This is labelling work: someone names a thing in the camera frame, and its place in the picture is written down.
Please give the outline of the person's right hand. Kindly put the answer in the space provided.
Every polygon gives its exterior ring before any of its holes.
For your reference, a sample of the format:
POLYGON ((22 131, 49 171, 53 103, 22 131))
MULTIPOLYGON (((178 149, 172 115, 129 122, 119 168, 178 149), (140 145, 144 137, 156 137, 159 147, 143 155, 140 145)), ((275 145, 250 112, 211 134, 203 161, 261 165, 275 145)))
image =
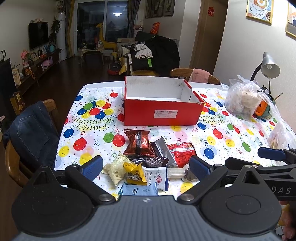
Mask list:
POLYGON ((282 240, 293 240, 295 238, 295 212, 292 211, 288 201, 280 201, 282 213, 280 223, 283 225, 282 240))

